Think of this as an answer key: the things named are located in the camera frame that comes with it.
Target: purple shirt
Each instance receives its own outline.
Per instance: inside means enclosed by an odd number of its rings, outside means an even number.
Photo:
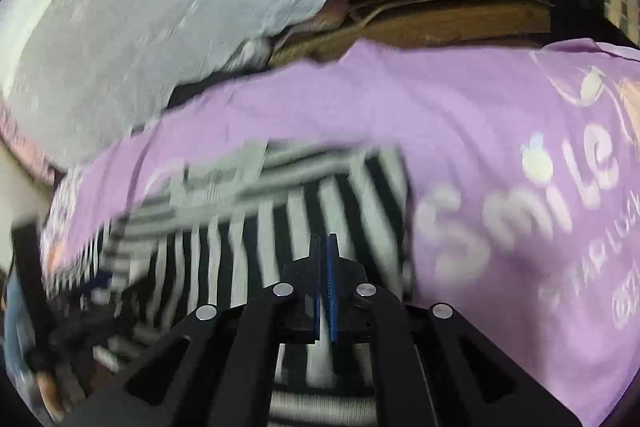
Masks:
[[[245,140],[398,145],[416,303],[449,302],[599,425],[640,367],[639,61],[588,39],[540,51],[362,41],[336,63],[210,89],[87,167],[67,260],[182,163]]]

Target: black and white striped fabric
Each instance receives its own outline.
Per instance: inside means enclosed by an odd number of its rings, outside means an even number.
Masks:
[[[403,251],[407,181],[393,149],[250,142],[187,167],[129,214],[108,223],[78,261],[48,281],[50,295],[113,273],[98,302],[135,285],[140,324],[111,339],[101,361],[132,360],[198,306],[244,304],[308,255],[311,233],[336,233],[341,256],[399,297],[410,290]],[[375,425],[367,346],[281,346],[273,425]]]

